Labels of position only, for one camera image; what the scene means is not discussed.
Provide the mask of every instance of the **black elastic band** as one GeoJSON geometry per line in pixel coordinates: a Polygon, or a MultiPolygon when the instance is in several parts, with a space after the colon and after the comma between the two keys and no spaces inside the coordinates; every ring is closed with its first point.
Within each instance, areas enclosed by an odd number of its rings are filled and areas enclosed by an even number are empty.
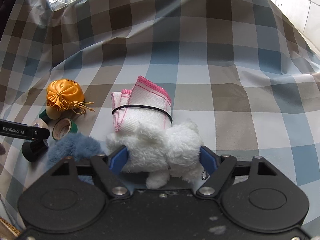
{"type": "Polygon", "coordinates": [[[114,115],[115,111],[121,109],[121,108],[128,108],[128,107],[135,107],[135,108],[146,108],[146,109],[152,109],[152,110],[156,110],[156,111],[159,111],[163,114],[165,114],[167,117],[169,117],[170,119],[170,123],[172,123],[172,117],[171,115],[169,115],[166,111],[160,109],[160,108],[157,108],[157,107],[154,107],[154,106],[143,106],[143,105],[124,105],[124,106],[119,106],[115,109],[112,110],[112,115],[114,115]]]}

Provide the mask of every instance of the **plush toy leg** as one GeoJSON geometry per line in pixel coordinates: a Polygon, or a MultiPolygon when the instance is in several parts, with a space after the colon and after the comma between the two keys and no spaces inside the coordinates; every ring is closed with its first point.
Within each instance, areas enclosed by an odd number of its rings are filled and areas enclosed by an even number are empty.
{"type": "Polygon", "coordinates": [[[164,186],[170,178],[169,171],[155,171],[150,172],[147,178],[146,185],[147,188],[157,189],[164,186]]]}

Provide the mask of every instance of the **beige round object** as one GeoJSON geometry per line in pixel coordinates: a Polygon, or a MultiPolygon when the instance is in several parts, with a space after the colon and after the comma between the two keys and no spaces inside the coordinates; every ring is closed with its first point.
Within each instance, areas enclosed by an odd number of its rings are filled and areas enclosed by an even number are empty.
{"type": "Polygon", "coordinates": [[[46,106],[45,112],[51,120],[57,120],[61,116],[61,112],[58,112],[55,108],[51,106],[46,106]]]}

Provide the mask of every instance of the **beige tape roll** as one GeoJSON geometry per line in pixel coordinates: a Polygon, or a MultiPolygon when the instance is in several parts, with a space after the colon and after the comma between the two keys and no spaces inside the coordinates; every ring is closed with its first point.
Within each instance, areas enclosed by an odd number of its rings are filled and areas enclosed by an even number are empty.
{"type": "Polygon", "coordinates": [[[36,119],[31,126],[49,129],[48,125],[40,118],[36,119]]]}

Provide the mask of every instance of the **circular indentation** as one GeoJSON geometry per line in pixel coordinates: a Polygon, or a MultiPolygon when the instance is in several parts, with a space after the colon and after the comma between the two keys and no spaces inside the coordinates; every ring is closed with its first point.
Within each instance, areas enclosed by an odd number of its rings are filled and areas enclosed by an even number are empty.
{"type": "Polygon", "coordinates": [[[161,194],[159,194],[159,197],[160,198],[166,198],[168,195],[166,194],[166,193],[161,193],[161,194]]]}
{"type": "Polygon", "coordinates": [[[118,196],[124,195],[128,192],[128,190],[125,187],[114,187],[112,189],[112,193],[118,196]]]}
{"type": "Polygon", "coordinates": [[[45,193],[41,203],[51,210],[65,210],[78,201],[78,194],[69,189],[56,189],[45,193]]]}
{"type": "Polygon", "coordinates": [[[199,189],[199,193],[202,195],[212,195],[215,192],[215,190],[212,187],[202,187],[199,189]]]}
{"type": "Polygon", "coordinates": [[[274,210],[281,208],[286,203],[287,198],[278,190],[261,188],[250,193],[249,201],[257,208],[274,210]]]}

